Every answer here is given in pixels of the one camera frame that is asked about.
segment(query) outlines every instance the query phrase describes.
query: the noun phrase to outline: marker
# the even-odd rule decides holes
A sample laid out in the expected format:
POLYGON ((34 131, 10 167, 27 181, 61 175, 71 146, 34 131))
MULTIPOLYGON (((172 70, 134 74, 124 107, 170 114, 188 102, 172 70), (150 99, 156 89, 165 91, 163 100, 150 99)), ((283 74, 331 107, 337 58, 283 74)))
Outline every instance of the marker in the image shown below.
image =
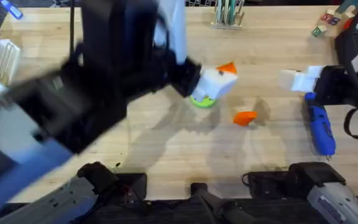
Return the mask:
POLYGON ((16 19, 22 19, 23 13, 21 13, 14 5, 12 5, 7 0, 0 0, 1 4, 4 6, 6 10, 8 10, 12 16, 14 16, 16 19))

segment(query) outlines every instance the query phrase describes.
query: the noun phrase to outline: pen holder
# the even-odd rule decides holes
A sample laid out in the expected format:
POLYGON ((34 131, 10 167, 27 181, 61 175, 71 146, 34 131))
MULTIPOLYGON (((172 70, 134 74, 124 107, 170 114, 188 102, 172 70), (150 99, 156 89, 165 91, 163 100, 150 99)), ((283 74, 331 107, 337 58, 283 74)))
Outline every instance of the pen holder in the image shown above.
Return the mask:
POLYGON ((241 23, 244 12, 241 12, 244 0, 239 2, 236 12, 236 0, 217 0, 214 8, 214 21, 211 27, 215 29, 242 29, 241 23))

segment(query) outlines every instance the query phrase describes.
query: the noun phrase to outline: green object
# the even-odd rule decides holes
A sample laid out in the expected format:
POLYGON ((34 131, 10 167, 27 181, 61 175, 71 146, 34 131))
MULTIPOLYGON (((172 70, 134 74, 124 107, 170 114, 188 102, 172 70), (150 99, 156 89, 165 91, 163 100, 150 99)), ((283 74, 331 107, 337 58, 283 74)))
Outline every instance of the green object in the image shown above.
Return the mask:
POLYGON ((312 31, 312 34, 313 34, 315 37, 317 37, 317 36, 319 36, 319 35, 321 34, 321 30, 320 30, 318 27, 316 27, 316 28, 312 31))
POLYGON ((230 25, 233 25, 234 24, 234 21, 235 21, 235 18, 234 18, 234 14, 235 14, 235 11, 236 10, 236 0, 231 0, 230 2, 230 15, 229 15, 229 24, 230 25))
POLYGON ((201 102, 197 102, 196 100, 194 100, 194 98, 191 96, 190 97, 191 102, 196 105, 199 108, 210 108, 212 107, 216 100, 212 100, 209 97, 205 97, 201 102))

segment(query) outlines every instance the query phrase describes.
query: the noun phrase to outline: black cable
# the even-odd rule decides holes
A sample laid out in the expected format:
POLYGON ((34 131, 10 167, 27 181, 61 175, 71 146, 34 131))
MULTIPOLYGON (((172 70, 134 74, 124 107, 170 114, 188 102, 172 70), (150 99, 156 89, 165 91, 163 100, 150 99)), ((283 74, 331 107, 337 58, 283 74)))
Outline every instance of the black cable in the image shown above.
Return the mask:
POLYGON ((70 57, 74 54, 74 0, 70 1, 70 57))
POLYGON ((345 130, 345 133, 352 136, 352 138, 355 138, 355 139, 358 139, 358 135, 354 135, 351 133, 351 130, 350 130, 350 125, 351 125, 351 119, 353 117, 353 114, 357 111, 358 109, 354 108, 354 109, 351 109, 347 114, 346 114, 346 117, 345 117, 345 122, 343 123, 343 128, 345 130))
MULTIPOLYGON (((348 72, 349 78, 351 82, 356 86, 356 89, 358 89, 358 77, 357 73, 354 70, 352 60, 353 58, 350 58, 350 54, 346 52, 348 49, 348 46, 352 46, 356 44, 356 40, 353 39, 353 34, 356 31, 356 25, 358 23, 358 12, 356 16, 353 18, 347 32, 347 40, 345 40, 345 48, 344 48, 344 56, 345 56, 345 68, 348 72)), ((350 119, 352 118, 352 115, 356 112, 356 110, 350 110, 348 114, 346 115, 345 121, 344 121, 344 130, 345 132, 352 136, 355 139, 358 139, 358 135, 353 135, 350 131, 350 119)))
POLYGON ((249 187, 249 184, 248 184, 247 182, 245 182, 244 177, 247 177, 248 174, 249 174, 249 173, 246 173, 246 174, 243 174, 243 175, 241 176, 241 182, 242 182, 242 184, 244 184, 244 185, 247 186, 247 187, 249 187))

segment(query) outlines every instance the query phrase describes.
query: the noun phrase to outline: blue drill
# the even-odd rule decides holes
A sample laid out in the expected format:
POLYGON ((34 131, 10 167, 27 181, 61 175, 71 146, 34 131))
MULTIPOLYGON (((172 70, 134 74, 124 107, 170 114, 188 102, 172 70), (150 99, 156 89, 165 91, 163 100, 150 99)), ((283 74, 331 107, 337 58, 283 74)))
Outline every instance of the blue drill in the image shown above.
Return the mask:
POLYGON ((317 151, 327 157, 331 162, 331 156, 335 154, 335 139, 331 131, 331 123, 328 120, 327 111, 324 106, 316 100, 315 93, 307 93, 305 102, 308 107, 310 117, 310 131, 313 138, 314 146, 317 151))

